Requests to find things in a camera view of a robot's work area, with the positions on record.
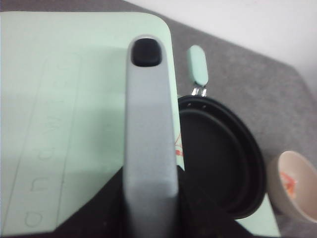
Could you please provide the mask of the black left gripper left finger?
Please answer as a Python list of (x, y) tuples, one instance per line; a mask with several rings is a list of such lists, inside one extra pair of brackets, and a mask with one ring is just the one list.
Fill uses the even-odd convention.
[(54, 231), (55, 238), (126, 237), (123, 168)]

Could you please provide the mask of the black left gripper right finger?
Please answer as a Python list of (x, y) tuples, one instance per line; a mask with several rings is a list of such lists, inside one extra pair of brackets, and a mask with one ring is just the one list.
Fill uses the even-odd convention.
[(177, 166), (181, 238), (253, 238)]

